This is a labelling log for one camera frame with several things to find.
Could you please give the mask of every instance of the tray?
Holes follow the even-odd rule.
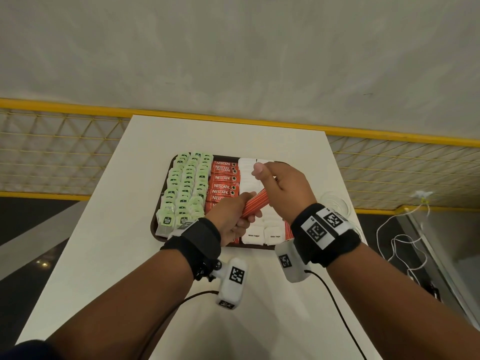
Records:
[[[157,222],[157,216],[156,213],[160,208],[160,202],[162,199],[163,194],[165,193],[165,190],[167,189],[167,178],[168,178],[168,171],[173,167],[173,162],[175,161],[175,155],[171,162],[170,166],[167,169],[167,174],[165,177],[165,181],[163,182],[163,187],[162,187],[162,192],[160,193],[160,196],[158,198],[158,202],[156,203],[155,210],[153,212],[153,217],[152,221],[150,223],[150,232],[152,233],[153,237],[157,239],[159,242],[166,242],[167,239],[165,237],[157,236],[155,235],[157,228],[159,227],[159,224]],[[225,155],[213,155],[213,160],[214,161],[219,161],[219,162],[231,162],[231,163],[238,163],[239,158],[233,157],[233,156],[225,156]],[[248,249],[261,249],[261,250],[274,250],[275,246],[274,245],[252,245],[252,244],[244,244],[242,242],[242,238],[240,238],[240,242],[238,244],[236,243],[229,243],[227,246],[235,247],[235,248],[248,248]]]

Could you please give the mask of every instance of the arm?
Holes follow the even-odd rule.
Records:
[[[316,203],[305,176],[288,164],[256,163],[254,168],[270,204],[290,224]],[[474,327],[368,246],[360,244],[326,267],[384,359],[479,356],[480,333]]]
[[[252,193],[243,193],[236,198],[225,198],[208,212],[205,218],[213,224],[212,231],[216,230],[213,235],[219,246],[244,235],[245,229],[255,221],[254,216],[248,220],[240,218],[252,196]],[[169,243],[174,239],[186,240],[174,237],[165,247],[172,247]],[[195,263],[204,258],[195,246],[189,247],[188,252],[183,248],[160,250],[81,309],[47,342],[68,360],[136,359],[153,329],[185,298],[194,280]],[[168,322],[149,345],[145,359],[167,325]]]

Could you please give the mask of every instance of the dark floor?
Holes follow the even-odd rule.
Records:
[[[12,199],[11,201],[0,199],[0,212],[5,212],[3,216],[0,216],[0,225],[5,234],[2,236],[3,242],[0,242],[0,244],[13,239],[75,203],[75,201],[46,199],[30,199],[23,202],[21,202],[23,199],[15,200],[19,199]],[[378,252],[376,230],[389,217],[376,214],[358,215],[367,242],[376,252]],[[381,250],[387,258],[392,254],[390,240],[395,235],[402,233],[403,230],[396,219],[390,220],[381,229]],[[0,281],[0,293],[2,294],[0,296],[0,352],[15,345],[67,241],[65,240]],[[410,267],[421,265],[411,245],[400,244],[397,247],[397,252]],[[48,266],[43,267],[41,265],[43,262],[48,262]],[[400,271],[406,273],[406,267],[400,260],[395,258],[391,263]],[[428,281],[426,272],[416,271],[416,274],[420,281]]]

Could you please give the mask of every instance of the white table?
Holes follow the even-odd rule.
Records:
[[[317,197],[334,191],[351,204],[321,131],[134,116],[19,342],[45,339],[159,250],[150,221],[169,163],[177,152],[193,150],[290,163],[305,173]],[[350,220],[360,226],[355,212]],[[240,306],[221,308],[213,295],[184,304],[152,359],[361,359],[318,279],[289,283],[270,250],[224,248],[220,259],[232,256],[249,264]],[[326,270],[319,265],[312,269],[333,291],[367,358],[379,359]],[[218,285],[194,282],[190,294]]]

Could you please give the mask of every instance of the fingernail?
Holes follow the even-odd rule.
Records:
[[[264,169],[264,165],[262,163],[255,163],[253,165],[253,172],[251,173],[251,175],[255,176],[261,173],[263,169]]]

